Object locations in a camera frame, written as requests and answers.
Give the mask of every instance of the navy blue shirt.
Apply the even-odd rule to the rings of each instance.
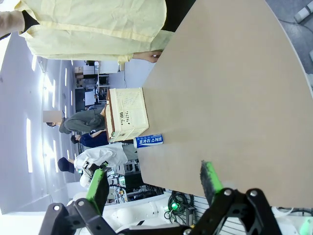
[[[95,148],[95,147],[104,146],[104,145],[109,144],[106,131],[101,132],[99,135],[97,135],[94,138],[91,137],[92,133],[94,133],[94,132],[90,132],[90,134],[87,133],[87,134],[82,135],[79,142],[83,146],[86,146],[89,148]]]

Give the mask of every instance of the person in navy shirt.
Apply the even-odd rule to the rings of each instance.
[[[73,144],[81,143],[83,146],[95,148],[109,144],[107,138],[107,131],[91,131],[84,135],[73,135],[70,140]]]

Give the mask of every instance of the blue and white can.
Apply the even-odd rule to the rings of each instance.
[[[140,136],[134,138],[135,148],[144,148],[154,145],[163,144],[162,134],[150,135],[150,136]]]

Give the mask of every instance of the gray pants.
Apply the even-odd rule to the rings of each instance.
[[[135,149],[133,144],[123,146],[123,151],[128,161],[138,159],[137,149]]]

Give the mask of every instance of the person in white shirt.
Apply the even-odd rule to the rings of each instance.
[[[106,164],[107,167],[115,167],[117,165],[125,164],[129,160],[137,159],[137,150],[133,144],[122,146],[122,143],[113,143],[97,148],[90,148],[77,156],[75,160],[61,158],[58,160],[58,167],[60,171],[68,171],[74,173],[74,169],[83,171],[80,179],[80,184],[83,187],[88,187],[92,176],[84,170],[85,162],[96,164],[100,166]]]

